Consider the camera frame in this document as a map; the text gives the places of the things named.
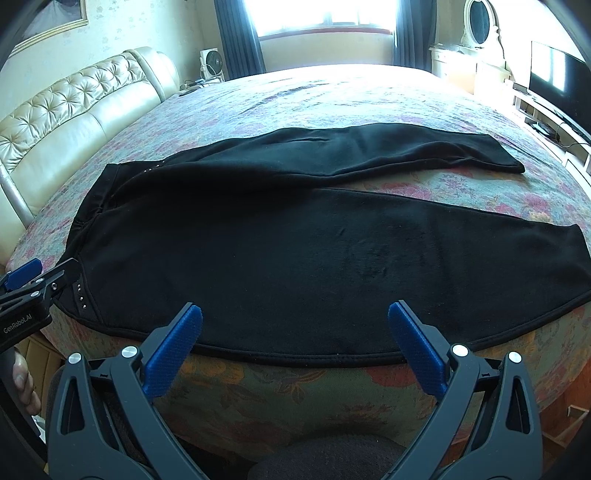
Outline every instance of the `dark blue curtain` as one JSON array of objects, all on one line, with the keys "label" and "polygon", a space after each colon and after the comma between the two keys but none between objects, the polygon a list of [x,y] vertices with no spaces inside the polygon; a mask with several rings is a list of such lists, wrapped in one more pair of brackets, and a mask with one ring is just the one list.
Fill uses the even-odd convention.
[{"label": "dark blue curtain", "polygon": [[214,0],[230,80],[265,73],[261,43],[244,0]]},{"label": "dark blue curtain", "polygon": [[394,65],[431,71],[437,0],[398,0]]}]

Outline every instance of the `bedspread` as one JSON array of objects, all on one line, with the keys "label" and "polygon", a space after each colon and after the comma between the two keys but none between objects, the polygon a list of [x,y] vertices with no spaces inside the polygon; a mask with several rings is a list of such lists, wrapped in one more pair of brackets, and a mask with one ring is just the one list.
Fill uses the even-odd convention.
[{"label": "bedspread", "polygon": [[[172,97],[123,130],[56,193],[21,239],[8,268],[32,257],[42,260],[45,268],[55,264],[80,203],[107,163],[160,160],[187,148],[283,127],[374,122],[487,133],[520,160],[526,172],[416,171],[346,187],[557,225],[577,223],[590,245],[589,198],[559,162],[508,118],[426,72],[340,65],[247,77]],[[57,309],[52,312],[54,322],[44,333],[65,355],[77,350],[96,358],[136,343],[89,330]],[[544,408],[591,356],[590,323],[591,304],[587,304],[480,354],[500,358],[510,349],[521,352],[538,404]],[[212,452],[229,450],[255,460],[302,435],[344,424],[350,430],[382,434],[407,445],[433,405],[407,365],[300,369],[198,355],[187,358],[168,395],[158,401],[177,435]],[[469,420],[475,413],[470,411]],[[466,435],[467,424],[459,437]]]}]

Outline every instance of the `framed picture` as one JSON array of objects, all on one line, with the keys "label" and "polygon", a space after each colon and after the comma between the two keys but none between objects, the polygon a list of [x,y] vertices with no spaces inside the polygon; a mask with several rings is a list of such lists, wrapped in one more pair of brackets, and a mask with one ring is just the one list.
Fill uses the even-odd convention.
[{"label": "framed picture", "polygon": [[33,19],[11,55],[52,35],[83,25],[88,25],[86,0],[51,0]]}]

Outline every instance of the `screw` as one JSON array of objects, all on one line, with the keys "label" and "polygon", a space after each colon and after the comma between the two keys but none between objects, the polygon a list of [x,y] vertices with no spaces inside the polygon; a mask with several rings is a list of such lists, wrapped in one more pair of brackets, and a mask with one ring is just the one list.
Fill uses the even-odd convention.
[{"label": "screw", "polygon": [[131,358],[137,355],[137,353],[138,349],[133,345],[126,346],[123,350],[121,350],[121,355],[123,355],[125,358]]},{"label": "screw", "polygon": [[463,346],[460,345],[459,343],[457,345],[454,345],[452,348],[452,352],[457,355],[457,356],[466,356],[468,355],[468,349]]},{"label": "screw", "polygon": [[82,360],[82,355],[78,352],[73,353],[68,357],[68,361],[73,365],[77,364],[80,360]]},{"label": "screw", "polygon": [[518,364],[521,362],[521,355],[517,352],[509,352],[509,360],[511,360],[514,364]]}]

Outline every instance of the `wall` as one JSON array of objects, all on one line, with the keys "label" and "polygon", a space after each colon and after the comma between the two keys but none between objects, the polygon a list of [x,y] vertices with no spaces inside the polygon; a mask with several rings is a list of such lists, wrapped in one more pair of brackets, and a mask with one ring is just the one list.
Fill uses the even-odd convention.
[{"label": "wall", "polygon": [[204,41],[196,0],[87,0],[89,24],[40,41],[0,72],[0,119],[53,82],[128,48],[154,47],[180,80],[199,77]]},{"label": "wall", "polygon": [[222,56],[223,73],[228,79],[228,69],[226,68],[226,57],[222,48],[222,37],[217,24],[216,8],[213,0],[196,0],[197,10],[199,12],[199,27],[203,35],[204,48],[217,48]]},{"label": "wall", "polygon": [[292,35],[261,41],[268,72],[333,63],[392,64],[392,36],[333,32]]},{"label": "wall", "polygon": [[[529,85],[531,42],[538,41],[580,58],[574,42],[556,17],[539,0],[490,0],[498,19],[507,68],[517,83]],[[436,42],[460,43],[464,32],[465,0],[437,0]]]}]

